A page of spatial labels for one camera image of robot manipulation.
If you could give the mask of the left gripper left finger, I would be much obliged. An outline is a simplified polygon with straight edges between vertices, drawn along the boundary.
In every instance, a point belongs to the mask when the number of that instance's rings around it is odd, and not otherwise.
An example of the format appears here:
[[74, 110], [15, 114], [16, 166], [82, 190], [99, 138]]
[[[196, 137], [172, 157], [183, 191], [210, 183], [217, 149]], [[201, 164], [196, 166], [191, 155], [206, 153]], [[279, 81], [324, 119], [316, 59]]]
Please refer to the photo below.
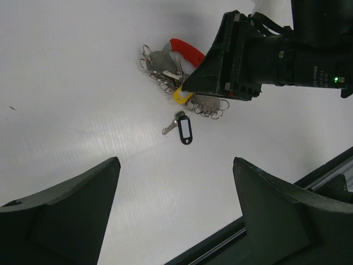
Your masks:
[[119, 180], [112, 157], [1, 206], [1, 264], [97, 264]]

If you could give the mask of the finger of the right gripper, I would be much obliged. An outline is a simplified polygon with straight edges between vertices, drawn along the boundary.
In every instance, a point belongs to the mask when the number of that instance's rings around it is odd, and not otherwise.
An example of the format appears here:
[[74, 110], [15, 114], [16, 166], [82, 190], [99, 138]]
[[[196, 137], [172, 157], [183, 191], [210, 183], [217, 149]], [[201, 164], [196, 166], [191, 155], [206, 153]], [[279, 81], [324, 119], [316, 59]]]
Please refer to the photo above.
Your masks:
[[223, 15], [216, 38], [197, 69], [183, 83], [183, 92], [208, 96], [228, 96], [232, 63], [237, 42], [235, 13]]

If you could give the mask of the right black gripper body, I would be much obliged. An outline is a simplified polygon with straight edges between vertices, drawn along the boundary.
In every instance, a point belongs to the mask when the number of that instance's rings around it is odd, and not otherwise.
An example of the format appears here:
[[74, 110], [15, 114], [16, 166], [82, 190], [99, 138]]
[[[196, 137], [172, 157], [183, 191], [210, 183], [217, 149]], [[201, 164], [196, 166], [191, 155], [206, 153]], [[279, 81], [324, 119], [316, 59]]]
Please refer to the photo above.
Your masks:
[[248, 45], [259, 34], [250, 19], [237, 10], [225, 13], [221, 26], [224, 35], [220, 97], [251, 101], [260, 95], [261, 85], [252, 82], [247, 74]]

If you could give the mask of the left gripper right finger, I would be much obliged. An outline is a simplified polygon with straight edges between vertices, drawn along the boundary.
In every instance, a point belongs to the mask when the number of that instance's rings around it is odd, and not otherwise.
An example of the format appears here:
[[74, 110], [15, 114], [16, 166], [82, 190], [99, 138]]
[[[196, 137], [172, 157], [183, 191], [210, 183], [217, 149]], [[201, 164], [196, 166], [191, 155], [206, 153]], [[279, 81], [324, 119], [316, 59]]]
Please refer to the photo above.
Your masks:
[[243, 158], [236, 190], [255, 264], [352, 264], [352, 204], [279, 179]]

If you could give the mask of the yellow key tag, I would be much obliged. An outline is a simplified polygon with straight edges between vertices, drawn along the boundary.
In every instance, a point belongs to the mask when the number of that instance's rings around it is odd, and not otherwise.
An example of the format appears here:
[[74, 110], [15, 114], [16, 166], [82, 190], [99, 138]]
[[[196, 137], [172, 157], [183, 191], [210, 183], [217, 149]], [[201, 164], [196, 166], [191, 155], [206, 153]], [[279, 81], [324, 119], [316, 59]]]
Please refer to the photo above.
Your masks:
[[178, 104], [185, 104], [193, 95], [192, 92], [187, 92], [182, 90], [182, 86], [180, 86], [174, 93], [173, 99]]

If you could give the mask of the red handled key organizer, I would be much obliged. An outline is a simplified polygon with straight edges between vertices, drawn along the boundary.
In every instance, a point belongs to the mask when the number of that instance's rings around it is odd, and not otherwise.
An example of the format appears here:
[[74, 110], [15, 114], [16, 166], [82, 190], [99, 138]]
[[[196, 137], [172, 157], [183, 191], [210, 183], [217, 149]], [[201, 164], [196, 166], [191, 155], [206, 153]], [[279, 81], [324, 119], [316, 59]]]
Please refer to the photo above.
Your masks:
[[[192, 45], [176, 38], [165, 44], [162, 50], [151, 50], [148, 45], [141, 49], [142, 58], [139, 61], [143, 71], [159, 83], [159, 87], [173, 98], [173, 93], [189, 77], [183, 71], [181, 60], [197, 68], [205, 55]], [[181, 104], [191, 113], [202, 117], [218, 120], [229, 108], [225, 99], [195, 94], [185, 103]]]

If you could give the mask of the black key tag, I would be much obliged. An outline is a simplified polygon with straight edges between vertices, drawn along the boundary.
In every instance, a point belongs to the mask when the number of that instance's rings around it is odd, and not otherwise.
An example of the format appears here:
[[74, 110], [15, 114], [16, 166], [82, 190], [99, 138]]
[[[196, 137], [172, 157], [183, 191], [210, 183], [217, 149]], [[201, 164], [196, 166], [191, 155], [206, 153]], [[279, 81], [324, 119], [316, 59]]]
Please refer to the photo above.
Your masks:
[[180, 141], [184, 145], [190, 145], [193, 140], [191, 121], [190, 118], [186, 115], [182, 115], [178, 119], [178, 130]]

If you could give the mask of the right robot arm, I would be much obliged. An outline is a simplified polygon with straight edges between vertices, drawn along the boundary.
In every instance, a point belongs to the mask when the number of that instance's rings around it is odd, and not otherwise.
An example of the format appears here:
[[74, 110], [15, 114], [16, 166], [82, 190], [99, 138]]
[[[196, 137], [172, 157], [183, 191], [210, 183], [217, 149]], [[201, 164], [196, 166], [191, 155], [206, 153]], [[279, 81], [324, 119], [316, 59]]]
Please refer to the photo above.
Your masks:
[[261, 87], [338, 89], [352, 95], [352, 2], [292, 1], [292, 26], [266, 15], [225, 13], [216, 38], [182, 90], [250, 101]]

